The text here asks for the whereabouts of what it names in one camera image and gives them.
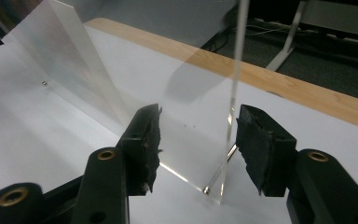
white table surface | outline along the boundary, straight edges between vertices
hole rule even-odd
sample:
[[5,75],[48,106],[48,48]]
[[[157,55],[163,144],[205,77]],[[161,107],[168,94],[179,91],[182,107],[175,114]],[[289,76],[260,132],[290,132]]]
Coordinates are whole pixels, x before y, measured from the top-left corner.
[[[123,74],[128,70],[124,67],[125,62],[109,61],[107,53],[113,46],[130,45],[131,58],[127,60],[145,61],[142,57],[148,55],[149,60],[159,62],[138,63],[142,67],[133,68],[132,72],[141,73],[156,66],[161,67],[159,71],[178,71],[177,67],[172,69],[168,66],[179,64],[194,76],[200,74],[204,78],[207,74],[211,79],[219,79],[219,85],[229,85],[229,82],[220,80],[222,77],[216,74],[207,71],[199,73],[199,68],[193,65],[177,62],[91,28],[88,28],[88,32],[105,65],[109,62],[110,65],[106,67],[112,78],[122,91],[131,90],[132,96],[139,97],[140,102],[145,89],[139,82],[120,79],[120,75],[115,73],[121,71],[124,77]],[[49,86],[43,86],[43,77],[36,70],[30,69],[19,58],[16,50],[10,44],[0,47],[0,189],[12,183],[30,181],[38,183],[47,191],[81,175],[88,155],[100,147],[114,146],[119,134],[110,132],[64,101]],[[202,78],[191,80],[199,80],[201,85]],[[149,88],[155,88],[154,91],[158,92],[157,84]],[[218,94],[218,90],[213,88],[207,90],[207,93],[193,93],[202,94],[205,100]],[[357,126],[244,84],[239,86],[239,104],[264,109],[297,138],[297,149],[317,148],[334,155],[358,182]],[[146,197],[130,198],[132,223],[290,223],[284,198],[258,196],[246,174],[240,154],[236,154],[228,166],[226,194],[222,204],[217,204],[162,167],[158,168],[154,191]]]

wooden surface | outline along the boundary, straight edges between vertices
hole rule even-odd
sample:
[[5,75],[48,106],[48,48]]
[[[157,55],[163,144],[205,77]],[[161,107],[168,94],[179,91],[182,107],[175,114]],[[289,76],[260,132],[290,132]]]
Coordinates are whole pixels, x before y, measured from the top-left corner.
[[[234,60],[227,57],[107,19],[95,19],[86,22],[86,25],[220,76],[233,76]],[[240,81],[358,125],[358,99],[349,95],[330,91],[248,63],[241,64]]]

dark carpet floor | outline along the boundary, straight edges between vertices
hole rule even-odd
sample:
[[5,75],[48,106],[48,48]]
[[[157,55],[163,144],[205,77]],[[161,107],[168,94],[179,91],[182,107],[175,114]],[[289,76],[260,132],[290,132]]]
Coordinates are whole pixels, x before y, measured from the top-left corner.
[[[249,21],[242,60],[266,67],[282,49],[289,27]],[[216,39],[217,53],[233,58],[235,30]],[[277,72],[358,98],[358,41],[300,31],[295,50]]]

clear acrylic sheet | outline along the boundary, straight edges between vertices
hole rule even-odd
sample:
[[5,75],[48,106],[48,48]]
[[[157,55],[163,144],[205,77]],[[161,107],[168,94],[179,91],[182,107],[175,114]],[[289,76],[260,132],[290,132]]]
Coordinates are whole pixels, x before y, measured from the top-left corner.
[[41,83],[117,135],[138,108],[159,103],[161,166],[220,202],[244,35],[228,77],[200,66],[212,53],[199,48],[236,1],[163,2],[46,0],[4,41],[41,68]]

transparent plastic panel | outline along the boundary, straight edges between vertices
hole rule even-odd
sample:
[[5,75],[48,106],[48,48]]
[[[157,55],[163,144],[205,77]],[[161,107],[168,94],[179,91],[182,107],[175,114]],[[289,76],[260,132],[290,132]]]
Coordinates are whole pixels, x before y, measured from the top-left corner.
[[18,44],[41,84],[117,135],[158,103],[161,166],[220,202],[240,64],[205,49],[237,4],[45,0],[17,26],[2,22],[4,42]]

